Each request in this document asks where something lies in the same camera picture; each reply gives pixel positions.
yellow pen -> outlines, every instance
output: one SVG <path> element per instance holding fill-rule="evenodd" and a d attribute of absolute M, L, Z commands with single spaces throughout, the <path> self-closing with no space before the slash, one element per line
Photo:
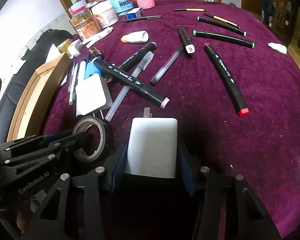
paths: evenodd
<path fill-rule="evenodd" d="M 217 20 L 219 20 L 219 21 L 223 21 L 223 22 L 225 22 L 225 23 L 228 23 L 228 24 L 230 24 L 230 25 L 232 25 L 232 26 L 234 26 L 234 27 L 236 27 L 236 28 L 240 28 L 240 26 L 238 26 L 237 24 L 235 24 L 235 23 L 233 23 L 233 22 L 230 22 L 230 21 L 228 21 L 228 20 L 226 20 L 226 19 L 223 19 L 223 18 L 220 18 L 220 17 L 218 17 L 218 16 L 215 16 L 215 15 L 210 15 L 210 14 L 207 14 L 207 13 L 204 13 L 204 15 L 205 16 L 208 16 L 208 17 L 211 17 L 211 18 L 214 18 L 214 19 L 217 19 Z"/>
<path fill-rule="evenodd" d="M 174 11 L 197 11 L 197 12 L 206 12 L 205 9 L 174 9 Z"/>

silver rivet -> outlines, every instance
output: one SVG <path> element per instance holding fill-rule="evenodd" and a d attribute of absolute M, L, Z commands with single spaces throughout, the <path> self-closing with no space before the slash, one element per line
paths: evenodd
<path fill-rule="evenodd" d="M 64 173 L 64 174 L 62 174 L 62 175 L 60 176 L 60 178 L 61 178 L 62 180 L 66 180 L 66 179 L 69 178 L 69 174 L 68 174 L 68 173 Z"/>
<path fill-rule="evenodd" d="M 237 174 L 237 175 L 235 176 L 235 178 L 236 178 L 237 180 L 243 180 L 243 176 L 242 176 L 241 174 Z"/>
<path fill-rule="evenodd" d="M 202 171 L 203 173 L 208 173 L 210 171 L 210 169 L 206 166 L 203 166 L 200 168 L 200 171 Z"/>
<path fill-rule="evenodd" d="M 55 156 L 54 154 L 49 154 L 47 157 L 48 157 L 49 159 L 53 159 L 53 158 L 55 158 L 56 156 Z"/>
<path fill-rule="evenodd" d="M 103 173 L 105 171 L 105 168 L 102 166 L 96 167 L 96 172 L 97 173 Z"/>

roll of tape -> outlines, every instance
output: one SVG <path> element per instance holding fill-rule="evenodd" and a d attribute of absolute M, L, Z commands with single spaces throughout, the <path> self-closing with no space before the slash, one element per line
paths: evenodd
<path fill-rule="evenodd" d="M 109 147 L 112 141 L 112 133 L 110 132 L 110 127 L 94 116 L 86 116 L 79 120 L 79 122 L 77 122 L 75 127 L 73 128 L 72 134 L 86 132 L 92 125 L 98 126 L 100 130 L 100 143 L 98 148 L 90 156 L 85 153 L 83 148 L 74 151 L 75 158 L 84 163 L 95 161 L 101 155 L 101 153 Z"/>

table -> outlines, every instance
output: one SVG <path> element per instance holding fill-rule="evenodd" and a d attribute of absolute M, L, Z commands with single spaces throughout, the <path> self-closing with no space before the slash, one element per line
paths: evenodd
<path fill-rule="evenodd" d="M 292 57 L 267 47 L 279 40 L 249 12 L 232 5 L 194 0 L 156 0 L 145 15 L 161 19 L 113 25 L 113 33 L 95 44 L 105 60 L 121 64 L 144 44 L 123 44 L 120 38 L 146 30 L 157 43 L 154 59 L 139 79 L 148 83 L 180 45 L 177 25 L 191 34 L 206 30 L 236 36 L 227 30 L 197 21 L 200 12 L 174 12 L 175 8 L 204 8 L 209 14 L 229 19 L 247 32 L 254 49 L 193 37 L 196 52 L 183 53 L 155 87 L 170 102 L 160 109 L 130 91 L 111 121 L 114 145 L 128 142 L 132 119 L 150 107 L 153 117 L 178 120 L 178 140 L 202 164 L 227 174 L 242 174 L 254 187 L 279 232 L 286 236 L 300 223 L 300 70 Z M 217 72 L 203 51 L 209 42 L 231 70 L 250 113 L 239 118 Z M 81 58 L 86 56 L 82 50 Z M 77 121 L 69 106 L 67 83 L 55 94 L 44 134 L 72 129 Z M 111 88 L 113 99 L 121 84 Z"/>

red marker cap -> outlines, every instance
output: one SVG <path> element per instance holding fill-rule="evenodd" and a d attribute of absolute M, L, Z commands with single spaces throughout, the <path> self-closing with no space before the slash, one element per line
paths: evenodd
<path fill-rule="evenodd" d="M 238 116 L 239 116 L 239 117 L 246 116 L 247 114 L 249 114 L 249 109 L 248 109 L 248 108 L 241 109 L 241 110 L 238 112 Z"/>

